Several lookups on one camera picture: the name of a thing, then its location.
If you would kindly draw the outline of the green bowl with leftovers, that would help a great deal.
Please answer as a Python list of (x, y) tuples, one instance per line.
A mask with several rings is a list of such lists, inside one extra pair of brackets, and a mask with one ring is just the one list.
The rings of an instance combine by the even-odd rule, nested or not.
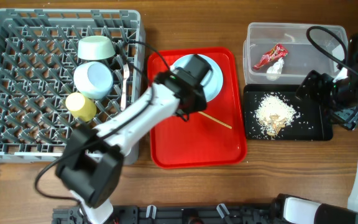
[(105, 36), (87, 36), (78, 42), (78, 57), (83, 60), (103, 60), (115, 54), (112, 41)]

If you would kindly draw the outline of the white plastic fork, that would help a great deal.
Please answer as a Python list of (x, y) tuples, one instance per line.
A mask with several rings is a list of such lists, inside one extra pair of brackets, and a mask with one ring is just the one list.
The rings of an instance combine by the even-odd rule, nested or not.
[(123, 81), (122, 81), (122, 94), (121, 94), (121, 102), (120, 102), (120, 110), (124, 111), (126, 108), (126, 96), (127, 96), (127, 81), (130, 77), (129, 66), (126, 63), (123, 68)]

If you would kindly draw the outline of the light blue bowl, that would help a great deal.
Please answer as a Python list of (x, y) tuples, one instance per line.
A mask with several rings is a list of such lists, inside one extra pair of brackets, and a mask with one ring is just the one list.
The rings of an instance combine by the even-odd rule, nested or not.
[(82, 95), (98, 100), (110, 92), (113, 77), (110, 69), (103, 63), (88, 62), (75, 69), (73, 81)]

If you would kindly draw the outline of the red snack wrapper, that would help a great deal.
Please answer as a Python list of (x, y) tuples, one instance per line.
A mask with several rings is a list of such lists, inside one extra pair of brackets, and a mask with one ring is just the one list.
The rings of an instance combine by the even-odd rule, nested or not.
[(264, 65), (267, 65), (268, 63), (280, 58), (284, 58), (287, 55), (288, 50), (282, 44), (276, 44), (271, 50), (261, 56), (259, 62), (253, 66), (253, 69), (259, 70)]

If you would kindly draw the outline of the light blue plate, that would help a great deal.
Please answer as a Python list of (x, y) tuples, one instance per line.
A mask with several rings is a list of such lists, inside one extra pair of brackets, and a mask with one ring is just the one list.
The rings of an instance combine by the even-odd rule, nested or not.
[[(192, 54), (182, 56), (178, 60), (176, 60), (171, 66), (170, 70), (174, 71), (174, 69), (181, 67), (183, 68), (188, 61), (190, 60)], [(204, 95), (206, 97), (206, 102), (210, 102), (215, 97), (217, 97), (223, 87), (223, 73), (220, 69), (219, 65), (210, 57), (201, 55), (203, 59), (205, 59), (209, 65), (211, 66), (211, 71), (207, 73), (207, 75), (203, 78), (201, 85), (203, 86)]]

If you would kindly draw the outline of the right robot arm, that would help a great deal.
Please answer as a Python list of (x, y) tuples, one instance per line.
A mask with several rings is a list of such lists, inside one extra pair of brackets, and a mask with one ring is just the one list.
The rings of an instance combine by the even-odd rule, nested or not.
[[(355, 108), (358, 115), (358, 34), (343, 44), (344, 59), (339, 60), (321, 48), (306, 31), (306, 38), (322, 54), (346, 69), (344, 78), (332, 78), (314, 70), (306, 76), (296, 91), (299, 99), (310, 98), (327, 109), (332, 117), (337, 112)], [(279, 194), (269, 209), (270, 222), (282, 223), (358, 223), (358, 161), (357, 171), (347, 207), (318, 203), (301, 197)]]

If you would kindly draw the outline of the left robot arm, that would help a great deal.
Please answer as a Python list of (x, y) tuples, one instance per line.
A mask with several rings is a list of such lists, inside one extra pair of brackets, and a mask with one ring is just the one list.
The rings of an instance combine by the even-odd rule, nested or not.
[(210, 64), (194, 54), (175, 70), (160, 72), (147, 91), (113, 119), (90, 129), (79, 126), (67, 142), (56, 176), (80, 204), (88, 223), (106, 223), (113, 213), (109, 200), (119, 183), (129, 149), (161, 121), (207, 107), (201, 85), (212, 71)]

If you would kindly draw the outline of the white tissue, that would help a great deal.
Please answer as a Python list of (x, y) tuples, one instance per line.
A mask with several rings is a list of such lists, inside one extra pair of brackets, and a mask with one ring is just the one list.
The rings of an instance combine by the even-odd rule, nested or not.
[(280, 77), (280, 74), (282, 73), (282, 69), (284, 66), (284, 59), (280, 58), (278, 59), (272, 66), (270, 66), (267, 71), (267, 80), (275, 81)]

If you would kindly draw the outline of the rice and peanut scraps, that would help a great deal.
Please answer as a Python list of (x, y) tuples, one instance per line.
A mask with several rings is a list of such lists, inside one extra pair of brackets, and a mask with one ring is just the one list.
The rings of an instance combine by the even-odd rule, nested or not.
[(261, 132), (271, 138), (275, 138), (280, 131), (292, 126), (300, 117), (300, 112), (288, 104), (289, 99), (283, 95), (266, 94), (257, 104), (254, 118), (261, 127)]

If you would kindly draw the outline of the yellow plastic cup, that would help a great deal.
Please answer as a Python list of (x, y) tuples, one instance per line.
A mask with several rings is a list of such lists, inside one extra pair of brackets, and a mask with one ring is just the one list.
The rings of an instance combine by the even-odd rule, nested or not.
[(65, 106), (74, 118), (90, 121), (96, 115), (95, 103), (79, 92), (69, 94), (65, 99)]

